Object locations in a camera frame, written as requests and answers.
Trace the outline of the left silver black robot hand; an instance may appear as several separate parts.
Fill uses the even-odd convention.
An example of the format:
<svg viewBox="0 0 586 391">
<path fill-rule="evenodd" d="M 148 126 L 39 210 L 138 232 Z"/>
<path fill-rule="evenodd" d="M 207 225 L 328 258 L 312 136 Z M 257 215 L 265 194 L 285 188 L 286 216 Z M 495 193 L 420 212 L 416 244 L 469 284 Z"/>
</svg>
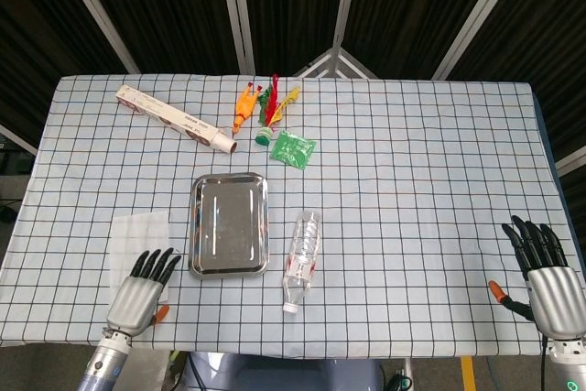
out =
<svg viewBox="0 0 586 391">
<path fill-rule="evenodd" d="M 107 314 L 108 328 L 129 337 L 143 333 L 152 324 L 163 289 L 180 260 L 173 248 L 140 254 Z"/>
</svg>

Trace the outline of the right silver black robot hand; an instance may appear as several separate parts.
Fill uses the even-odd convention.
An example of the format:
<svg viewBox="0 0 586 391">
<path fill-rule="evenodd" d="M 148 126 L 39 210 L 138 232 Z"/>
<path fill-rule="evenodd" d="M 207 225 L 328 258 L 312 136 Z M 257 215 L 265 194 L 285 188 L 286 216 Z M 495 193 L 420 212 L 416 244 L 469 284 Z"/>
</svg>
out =
<svg viewBox="0 0 586 391">
<path fill-rule="evenodd" d="M 586 336 L 586 295 L 570 267 L 561 242 L 544 224 L 514 215 L 502 229 L 514 249 L 526 282 L 527 304 L 511 299 L 494 281 L 488 288 L 496 301 L 526 320 L 553 341 L 577 341 Z"/>
</svg>

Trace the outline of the white translucent sheet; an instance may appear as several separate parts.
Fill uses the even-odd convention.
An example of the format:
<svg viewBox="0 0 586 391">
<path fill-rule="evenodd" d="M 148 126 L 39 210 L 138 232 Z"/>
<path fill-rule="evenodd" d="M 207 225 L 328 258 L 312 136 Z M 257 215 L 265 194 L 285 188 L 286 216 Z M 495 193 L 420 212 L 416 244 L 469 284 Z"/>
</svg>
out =
<svg viewBox="0 0 586 391">
<path fill-rule="evenodd" d="M 114 217 L 108 241 L 110 306 L 138 257 L 169 249 L 168 212 L 147 212 Z"/>
</svg>

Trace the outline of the stainless steel rectangular tray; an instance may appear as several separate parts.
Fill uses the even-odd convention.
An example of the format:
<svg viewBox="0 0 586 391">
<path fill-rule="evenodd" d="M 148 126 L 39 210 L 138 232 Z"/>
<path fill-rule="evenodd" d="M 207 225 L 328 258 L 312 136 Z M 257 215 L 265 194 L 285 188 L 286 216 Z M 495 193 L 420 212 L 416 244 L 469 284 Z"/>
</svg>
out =
<svg viewBox="0 0 586 391">
<path fill-rule="evenodd" d="M 207 174 L 190 194 L 190 272 L 255 277 L 269 263 L 267 181 L 254 172 Z"/>
</svg>

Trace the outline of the clear plastic water bottle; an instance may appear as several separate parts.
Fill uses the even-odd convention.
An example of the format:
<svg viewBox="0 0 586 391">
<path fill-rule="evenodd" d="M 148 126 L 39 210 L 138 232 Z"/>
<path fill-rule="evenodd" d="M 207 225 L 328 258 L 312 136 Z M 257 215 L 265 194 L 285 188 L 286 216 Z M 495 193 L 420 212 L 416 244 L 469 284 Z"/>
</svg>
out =
<svg viewBox="0 0 586 391">
<path fill-rule="evenodd" d="M 297 220 L 283 277 L 283 311 L 295 314 L 310 290 L 320 250 L 320 214 L 304 211 Z"/>
</svg>

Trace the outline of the blue-grey robot torso base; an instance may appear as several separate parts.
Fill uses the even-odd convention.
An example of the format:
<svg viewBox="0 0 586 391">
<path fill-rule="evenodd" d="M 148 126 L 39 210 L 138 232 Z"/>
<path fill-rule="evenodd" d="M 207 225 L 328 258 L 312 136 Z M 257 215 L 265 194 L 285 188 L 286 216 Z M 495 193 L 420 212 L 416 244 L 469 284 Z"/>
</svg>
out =
<svg viewBox="0 0 586 391">
<path fill-rule="evenodd" d="M 194 352 L 188 391 L 382 391 L 380 364 L 368 359 L 286 359 Z"/>
</svg>

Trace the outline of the blue checked tablecloth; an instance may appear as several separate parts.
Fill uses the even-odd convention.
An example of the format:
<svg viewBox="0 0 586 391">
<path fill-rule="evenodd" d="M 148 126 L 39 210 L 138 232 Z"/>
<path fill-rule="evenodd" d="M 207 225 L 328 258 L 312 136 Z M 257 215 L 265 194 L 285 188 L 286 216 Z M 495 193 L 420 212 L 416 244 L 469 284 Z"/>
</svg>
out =
<svg viewBox="0 0 586 391">
<path fill-rule="evenodd" d="M 283 78 L 301 89 L 281 128 L 316 142 L 297 169 L 254 141 L 224 154 L 123 107 L 123 85 L 229 130 L 248 79 L 188 74 L 63 78 L 0 268 L 0 347 L 97 342 L 110 302 L 114 217 L 168 212 L 187 256 L 190 188 L 210 173 L 268 183 L 270 263 L 258 277 L 196 278 L 182 261 L 146 348 L 283 357 L 537 354 L 536 327 L 491 297 L 526 301 L 502 230 L 546 223 L 581 259 L 525 83 Z M 298 217 L 320 214 L 320 250 L 297 313 L 283 311 Z"/>
</svg>

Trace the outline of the white paper roll cardboard core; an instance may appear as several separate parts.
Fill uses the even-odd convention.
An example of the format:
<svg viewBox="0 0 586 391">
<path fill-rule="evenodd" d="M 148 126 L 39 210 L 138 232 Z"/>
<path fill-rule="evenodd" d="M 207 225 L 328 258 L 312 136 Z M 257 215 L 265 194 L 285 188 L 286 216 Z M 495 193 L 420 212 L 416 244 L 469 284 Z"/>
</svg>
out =
<svg viewBox="0 0 586 391">
<path fill-rule="evenodd" d="M 226 154 L 232 154 L 237 143 L 222 131 L 218 131 L 210 141 L 213 149 L 219 150 Z"/>
</svg>

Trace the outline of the long baking paper box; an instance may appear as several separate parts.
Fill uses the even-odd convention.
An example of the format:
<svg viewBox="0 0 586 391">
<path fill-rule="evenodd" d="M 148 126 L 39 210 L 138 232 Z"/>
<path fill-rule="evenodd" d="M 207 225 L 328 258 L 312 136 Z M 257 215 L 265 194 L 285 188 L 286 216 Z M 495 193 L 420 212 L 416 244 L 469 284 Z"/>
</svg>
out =
<svg viewBox="0 0 586 391">
<path fill-rule="evenodd" d="M 129 109 L 157 119 L 163 125 L 180 132 L 205 146 L 219 134 L 219 129 L 181 110 L 123 84 L 115 94 L 117 101 Z"/>
</svg>

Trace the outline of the feather shuttlecock with green base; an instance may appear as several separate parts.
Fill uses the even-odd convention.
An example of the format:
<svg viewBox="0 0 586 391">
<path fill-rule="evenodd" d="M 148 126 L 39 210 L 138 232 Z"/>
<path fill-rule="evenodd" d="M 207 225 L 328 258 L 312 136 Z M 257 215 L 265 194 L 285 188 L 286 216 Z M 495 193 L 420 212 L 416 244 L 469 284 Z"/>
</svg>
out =
<svg viewBox="0 0 586 391">
<path fill-rule="evenodd" d="M 261 146 L 268 146 L 272 140 L 274 129 L 283 119 L 286 108 L 300 96 L 299 86 L 294 87 L 280 102 L 278 100 L 278 75 L 273 74 L 268 89 L 258 99 L 260 104 L 259 123 L 261 127 L 255 135 L 255 142 Z"/>
</svg>

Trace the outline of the green foil packet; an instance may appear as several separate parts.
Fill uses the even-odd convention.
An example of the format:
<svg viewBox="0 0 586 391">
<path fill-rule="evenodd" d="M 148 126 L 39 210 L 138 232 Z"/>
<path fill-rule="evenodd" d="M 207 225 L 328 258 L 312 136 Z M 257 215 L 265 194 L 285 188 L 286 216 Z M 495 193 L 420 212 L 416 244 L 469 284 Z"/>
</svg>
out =
<svg viewBox="0 0 586 391">
<path fill-rule="evenodd" d="M 315 146 L 314 140 L 291 134 L 288 131 L 281 131 L 270 158 L 303 170 L 309 164 Z"/>
</svg>

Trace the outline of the yellow rubber chicken toy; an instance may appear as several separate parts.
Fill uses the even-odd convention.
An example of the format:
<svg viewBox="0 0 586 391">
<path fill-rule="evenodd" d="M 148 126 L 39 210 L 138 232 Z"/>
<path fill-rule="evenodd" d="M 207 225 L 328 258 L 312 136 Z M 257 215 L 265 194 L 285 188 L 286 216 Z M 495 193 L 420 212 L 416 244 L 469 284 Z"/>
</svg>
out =
<svg viewBox="0 0 586 391">
<path fill-rule="evenodd" d="M 260 85 L 254 86 L 248 82 L 244 90 L 241 92 L 236 105 L 234 107 L 234 120 L 232 133 L 235 135 L 240 131 L 241 126 L 248 119 L 254 111 L 257 99 L 262 91 Z"/>
</svg>

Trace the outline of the grey metal frame bar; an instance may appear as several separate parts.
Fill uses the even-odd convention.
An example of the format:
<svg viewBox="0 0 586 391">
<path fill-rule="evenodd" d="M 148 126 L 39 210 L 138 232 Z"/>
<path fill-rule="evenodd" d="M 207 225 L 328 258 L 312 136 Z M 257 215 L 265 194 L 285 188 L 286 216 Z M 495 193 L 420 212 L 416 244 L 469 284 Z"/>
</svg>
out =
<svg viewBox="0 0 586 391">
<path fill-rule="evenodd" d="M 563 159 L 557 161 L 555 166 L 559 177 L 565 176 L 582 166 L 586 166 L 586 146 L 578 148 Z"/>
<path fill-rule="evenodd" d="M 24 148 L 31 155 L 35 156 L 38 153 L 38 149 L 36 147 L 29 144 L 25 139 L 18 136 L 2 124 L 0 124 L 0 134 L 8 138 L 13 143 L 17 144 L 18 146 Z"/>
</svg>

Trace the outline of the white triangular frame brace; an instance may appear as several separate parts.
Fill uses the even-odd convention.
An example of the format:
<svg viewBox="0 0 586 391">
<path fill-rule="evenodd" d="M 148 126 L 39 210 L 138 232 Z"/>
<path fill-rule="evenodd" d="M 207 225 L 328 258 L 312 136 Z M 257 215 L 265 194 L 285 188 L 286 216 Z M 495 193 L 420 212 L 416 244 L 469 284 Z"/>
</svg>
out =
<svg viewBox="0 0 586 391">
<path fill-rule="evenodd" d="M 343 48 L 330 48 L 294 74 L 300 78 L 377 80 L 357 58 Z"/>
</svg>

